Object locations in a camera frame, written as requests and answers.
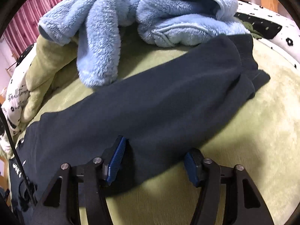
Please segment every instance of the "ribbed blue rubber pad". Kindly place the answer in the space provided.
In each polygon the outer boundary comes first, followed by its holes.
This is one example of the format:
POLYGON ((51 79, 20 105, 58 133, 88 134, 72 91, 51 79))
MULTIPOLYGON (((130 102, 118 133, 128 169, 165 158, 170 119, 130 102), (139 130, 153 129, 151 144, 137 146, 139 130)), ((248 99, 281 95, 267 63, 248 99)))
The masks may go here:
POLYGON ((106 181, 109 184, 111 184, 116 179, 125 152, 125 147, 126 147, 126 138, 122 137, 115 151, 115 154, 108 165, 108 176, 106 178, 106 181))
POLYGON ((195 187, 198 187, 199 178, 197 176, 197 167, 190 153, 187 153, 184 157, 184 167, 190 182, 192 182, 195 187))

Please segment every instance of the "black sweatpants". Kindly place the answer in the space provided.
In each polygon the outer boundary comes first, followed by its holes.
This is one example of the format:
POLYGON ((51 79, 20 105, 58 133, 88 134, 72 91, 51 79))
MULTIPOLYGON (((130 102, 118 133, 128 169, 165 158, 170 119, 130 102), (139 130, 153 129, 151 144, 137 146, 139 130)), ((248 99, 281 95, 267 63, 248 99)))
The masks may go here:
MULTIPOLYGON (((62 163, 85 164, 101 156, 118 135, 128 138, 129 145, 106 195, 124 192, 181 161, 269 81, 257 69, 252 49, 251 35, 221 35, 163 65, 102 87, 66 110, 43 114, 17 148, 37 200, 62 163)), ((28 224, 32 208, 14 163, 12 159, 13 202, 28 224)))

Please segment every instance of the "curtain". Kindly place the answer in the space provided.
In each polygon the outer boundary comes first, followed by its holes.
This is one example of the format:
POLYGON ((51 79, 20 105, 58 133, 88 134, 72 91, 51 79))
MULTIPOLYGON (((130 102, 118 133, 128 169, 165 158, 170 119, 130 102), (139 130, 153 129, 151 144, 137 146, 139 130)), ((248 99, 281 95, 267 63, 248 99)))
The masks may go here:
POLYGON ((19 57, 38 38, 38 21, 62 0, 27 0, 10 21, 4 32, 11 52, 19 57))

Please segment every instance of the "black flower print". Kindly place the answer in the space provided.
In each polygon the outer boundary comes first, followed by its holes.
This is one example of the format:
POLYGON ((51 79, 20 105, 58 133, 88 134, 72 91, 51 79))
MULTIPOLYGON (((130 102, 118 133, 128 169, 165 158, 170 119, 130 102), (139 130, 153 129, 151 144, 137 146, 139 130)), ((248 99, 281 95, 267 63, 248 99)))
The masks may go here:
POLYGON ((288 44, 289 46, 293 46, 293 45, 294 45, 293 40, 290 39, 290 38, 287 38, 285 41, 287 42, 287 44, 288 44))

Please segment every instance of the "white wall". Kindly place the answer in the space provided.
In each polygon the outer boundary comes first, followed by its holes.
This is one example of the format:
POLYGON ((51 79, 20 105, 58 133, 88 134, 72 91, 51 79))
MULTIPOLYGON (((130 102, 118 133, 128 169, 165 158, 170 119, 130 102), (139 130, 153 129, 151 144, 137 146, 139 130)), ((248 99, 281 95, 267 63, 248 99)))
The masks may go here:
POLYGON ((5 70, 10 65, 15 63, 15 59, 12 57, 12 53, 3 38, 0 39, 0 93, 2 89, 7 87, 10 76, 5 70))

